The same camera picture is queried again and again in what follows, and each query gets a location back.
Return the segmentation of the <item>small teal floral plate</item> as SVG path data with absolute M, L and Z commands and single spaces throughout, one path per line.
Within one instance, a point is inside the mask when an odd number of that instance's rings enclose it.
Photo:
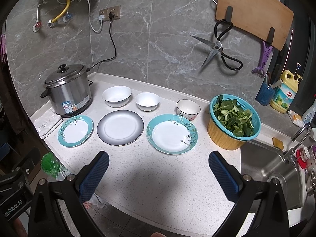
M 87 141 L 94 130 L 94 122 L 87 116 L 75 116 L 62 123 L 57 139 L 62 146 L 73 148 Z

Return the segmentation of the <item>grey rimmed white plate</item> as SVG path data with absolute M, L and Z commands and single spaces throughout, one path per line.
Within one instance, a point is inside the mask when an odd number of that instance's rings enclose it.
M 98 123 L 97 134 L 106 144 L 125 146 L 135 142 L 144 130 L 144 121 L 130 110 L 117 110 L 106 114 Z

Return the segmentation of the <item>large teal floral plate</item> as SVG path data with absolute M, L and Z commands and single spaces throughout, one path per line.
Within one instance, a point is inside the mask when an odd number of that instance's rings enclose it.
M 196 127 L 188 119 L 173 114 L 153 118 L 147 125 L 146 136 L 156 150 L 168 155 L 187 153 L 198 142 Z

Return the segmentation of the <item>small patterned white bowl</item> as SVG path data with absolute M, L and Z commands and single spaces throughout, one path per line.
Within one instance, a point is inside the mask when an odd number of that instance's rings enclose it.
M 182 99 L 179 100 L 176 104 L 176 112 L 179 116 L 186 118 L 189 121 L 194 120 L 197 115 L 200 113 L 201 108 L 198 103 L 188 100 Z

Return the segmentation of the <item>large white bowl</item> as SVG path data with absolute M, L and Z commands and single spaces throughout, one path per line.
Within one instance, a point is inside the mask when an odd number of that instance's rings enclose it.
M 113 86 L 106 89 L 102 98 L 112 108 L 120 108 L 128 104 L 132 91 L 127 86 Z

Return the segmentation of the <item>medium white bowl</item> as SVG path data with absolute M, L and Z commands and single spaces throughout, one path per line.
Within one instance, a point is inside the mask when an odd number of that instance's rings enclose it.
M 160 97 L 155 93 L 140 93 L 135 97 L 139 109 L 145 112 L 155 110 L 160 104 Z

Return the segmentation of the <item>yellow ribbed basin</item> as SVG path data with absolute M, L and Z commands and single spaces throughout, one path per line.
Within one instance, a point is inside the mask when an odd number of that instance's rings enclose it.
M 245 141 L 240 141 L 230 137 L 228 134 L 224 133 L 211 118 L 207 127 L 208 135 L 212 141 L 219 147 L 225 150 L 236 150 L 242 145 L 246 144 Z

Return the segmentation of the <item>yellow sponge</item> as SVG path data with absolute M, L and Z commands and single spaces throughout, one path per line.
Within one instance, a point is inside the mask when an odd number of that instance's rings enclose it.
M 278 138 L 272 137 L 272 142 L 273 142 L 273 146 L 275 148 L 278 148 L 279 150 L 283 150 L 284 149 L 283 142 L 281 140 L 279 140 Z

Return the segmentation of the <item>teal colander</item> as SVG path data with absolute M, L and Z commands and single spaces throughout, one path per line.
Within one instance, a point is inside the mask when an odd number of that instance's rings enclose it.
M 222 94 L 223 99 L 224 100 L 230 100 L 230 99 L 237 99 L 237 104 L 241 105 L 243 109 L 249 109 L 252 113 L 252 124 L 254 126 L 254 135 L 249 136 L 249 137 L 235 137 L 232 132 L 228 131 L 227 129 L 225 129 L 220 123 L 219 121 L 215 118 L 214 113 L 213 113 L 213 106 L 216 103 L 216 99 L 219 97 L 220 95 L 215 96 L 209 105 L 209 112 L 211 115 L 211 118 L 213 119 L 214 123 L 226 134 L 228 134 L 230 137 L 233 137 L 234 139 L 240 140 L 240 141 L 249 141 L 254 139 L 255 137 L 257 137 L 260 133 L 261 130 L 261 121 L 259 118 L 258 113 L 256 112 L 256 110 L 245 100 L 234 96 L 234 95 L 229 95 L 229 94 Z

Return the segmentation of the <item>green leafy vegetables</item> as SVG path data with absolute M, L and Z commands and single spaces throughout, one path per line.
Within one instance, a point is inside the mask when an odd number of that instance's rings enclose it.
M 213 106 L 213 113 L 219 123 L 235 137 L 254 135 L 253 113 L 237 104 L 237 99 L 224 100 L 220 95 Z

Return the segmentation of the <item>chrome faucet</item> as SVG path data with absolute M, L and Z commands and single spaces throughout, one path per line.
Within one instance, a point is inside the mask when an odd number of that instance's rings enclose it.
M 291 139 L 295 145 L 283 154 L 283 160 L 285 162 L 291 165 L 296 164 L 296 159 L 294 156 L 295 151 L 306 140 L 306 138 L 309 137 L 311 129 L 312 123 L 308 122 L 295 133 L 295 135 Z

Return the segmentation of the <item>white folded cloth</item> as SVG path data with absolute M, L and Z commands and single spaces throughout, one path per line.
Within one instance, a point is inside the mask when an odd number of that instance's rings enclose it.
M 63 119 L 55 113 L 53 108 L 48 109 L 41 117 L 35 120 L 34 127 L 41 139 L 45 139 L 61 123 Z

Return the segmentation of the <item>blue utensil cup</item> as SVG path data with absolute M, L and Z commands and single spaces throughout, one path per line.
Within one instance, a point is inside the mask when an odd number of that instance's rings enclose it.
M 263 82 L 257 93 L 256 101 L 263 106 L 267 106 L 271 101 L 274 93 L 274 88 L 272 88 L 271 85 L 268 85 L 265 82 Z

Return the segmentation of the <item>stainless steel rice cooker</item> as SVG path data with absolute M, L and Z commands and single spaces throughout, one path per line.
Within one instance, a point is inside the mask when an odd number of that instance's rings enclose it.
M 40 98 L 49 97 L 55 113 L 70 118 L 84 112 L 92 103 L 93 96 L 82 64 L 62 64 L 44 82 Z

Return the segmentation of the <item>yellow oil bottle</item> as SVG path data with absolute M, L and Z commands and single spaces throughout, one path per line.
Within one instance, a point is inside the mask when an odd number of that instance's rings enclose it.
M 280 113 L 286 113 L 298 92 L 300 80 L 302 80 L 300 75 L 285 70 L 279 80 L 273 84 L 274 95 L 269 102 L 270 106 Z

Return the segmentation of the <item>purple peeler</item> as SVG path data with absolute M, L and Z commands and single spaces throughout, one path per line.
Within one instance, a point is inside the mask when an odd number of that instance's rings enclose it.
M 262 41 L 261 42 L 261 54 L 259 59 L 259 64 L 256 68 L 252 70 L 252 74 L 258 75 L 260 77 L 265 76 L 265 65 L 267 64 L 267 61 L 269 59 L 269 56 L 273 50 L 273 46 L 269 43 Z

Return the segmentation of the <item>wooden cutting board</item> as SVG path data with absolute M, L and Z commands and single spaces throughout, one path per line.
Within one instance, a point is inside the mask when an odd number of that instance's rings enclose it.
M 274 28 L 272 46 L 282 50 L 293 21 L 293 12 L 278 0 L 217 0 L 216 20 L 226 16 L 231 6 L 232 23 L 235 27 L 249 32 L 261 40 L 267 40 Z

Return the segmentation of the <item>black handled kitchen scissors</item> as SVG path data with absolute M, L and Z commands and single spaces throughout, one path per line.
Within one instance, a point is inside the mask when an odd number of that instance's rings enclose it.
M 223 30 L 220 34 L 217 33 L 217 28 L 220 24 L 228 24 L 228 27 Z M 206 40 L 204 38 L 200 38 L 200 37 L 197 37 L 197 36 L 193 36 L 191 35 L 191 37 L 195 38 L 196 40 L 208 45 L 211 50 L 207 56 L 207 58 L 205 59 L 205 61 L 203 62 L 203 64 L 201 65 L 201 68 L 204 67 L 204 66 L 207 66 L 211 60 L 217 55 L 217 54 L 221 54 L 221 59 L 222 59 L 222 62 L 224 63 L 224 65 L 229 69 L 229 70 L 232 70 L 232 71 L 239 71 L 243 68 L 243 63 L 239 60 L 239 59 L 236 59 L 236 58 L 233 58 L 231 56 L 228 56 L 226 55 L 224 52 L 223 52 L 223 47 L 222 47 L 222 43 L 221 43 L 221 39 L 222 37 L 228 33 L 231 29 L 233 28 L 233 23 L 230 22 L 230 21 L 227 21 L 225 19 L 221 19 L 219 20 L 215 26 L 214 26 L 214 36 L 216 38 L 216 42 L 213 43 L 209 40 Z M 233 62 L 236 62 L 239 64 L 239 67 L 232 67 L 230 66 L 227 62 L 226 62 L 226 58 L 233 61 Z

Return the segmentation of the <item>wall power socket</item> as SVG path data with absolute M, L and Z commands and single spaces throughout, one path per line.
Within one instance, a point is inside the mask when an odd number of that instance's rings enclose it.
M 99 11 L 99 19 L 103 21 L 109 21 L 111 19 L 120 19 L 120 5 L 109 7 Z

